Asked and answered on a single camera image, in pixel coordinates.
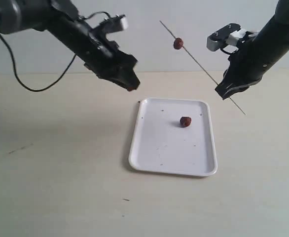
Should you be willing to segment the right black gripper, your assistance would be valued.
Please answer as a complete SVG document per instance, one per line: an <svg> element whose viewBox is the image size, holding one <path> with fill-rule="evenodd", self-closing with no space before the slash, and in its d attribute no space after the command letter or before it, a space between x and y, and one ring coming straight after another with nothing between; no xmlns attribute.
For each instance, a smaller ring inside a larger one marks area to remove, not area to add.
<svg viewBox="0 0 289 237"><path fill-rule="evenodd" d="M230 98L236 93L241 93L256 85L262 80L260 71L253 71L252 63L243 61L237 53L228 57L229 67L223 74L223 80L215 88L218 94L222 94L223 100Z"/></svg>

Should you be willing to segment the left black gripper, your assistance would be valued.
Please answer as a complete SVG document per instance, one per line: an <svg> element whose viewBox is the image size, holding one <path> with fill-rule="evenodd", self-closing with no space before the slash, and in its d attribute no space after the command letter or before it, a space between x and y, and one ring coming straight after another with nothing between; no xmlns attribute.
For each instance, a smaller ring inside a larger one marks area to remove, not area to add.
<svg viewBox="0 0 289 237"><path fill-rule="evenodd" d="M112 82L125 90L137 89L140 80L134 72L137 59L112 44L105 44L94 37L83 37L85 67L99 79Z"/></svg>

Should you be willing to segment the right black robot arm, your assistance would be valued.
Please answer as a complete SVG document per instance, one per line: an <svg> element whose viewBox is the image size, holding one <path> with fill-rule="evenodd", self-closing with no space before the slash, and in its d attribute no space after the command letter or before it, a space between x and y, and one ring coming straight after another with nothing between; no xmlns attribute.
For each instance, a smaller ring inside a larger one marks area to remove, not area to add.
<svg viewBox="0 0 289 237"><path fill-rule="evenodd" d="M259 83L263 75L289 51L289 0L277 3L275 14L258 32L230 23L207 38L207 49L228 53L229 67L215 88L222 99L241 93Z"/></svg>

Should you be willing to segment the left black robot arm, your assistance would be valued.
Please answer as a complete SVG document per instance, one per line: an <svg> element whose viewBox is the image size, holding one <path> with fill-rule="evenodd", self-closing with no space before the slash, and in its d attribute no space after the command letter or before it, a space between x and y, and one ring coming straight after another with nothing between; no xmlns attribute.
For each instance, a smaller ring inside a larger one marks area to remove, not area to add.
<svg viewBox="0 0 289 237"><path fill-rule="evenodd" d="M50 32L80 58L84 66L98 78L126 89L136 90L140 81L134 72L137 59L119 50L108 34L127 29L124 14L110 16L92 28L87 20L94 17L79 15L70 0L0 0L0 40L7 47L17 75L13 51L3 35L34 29Z"/></svg>

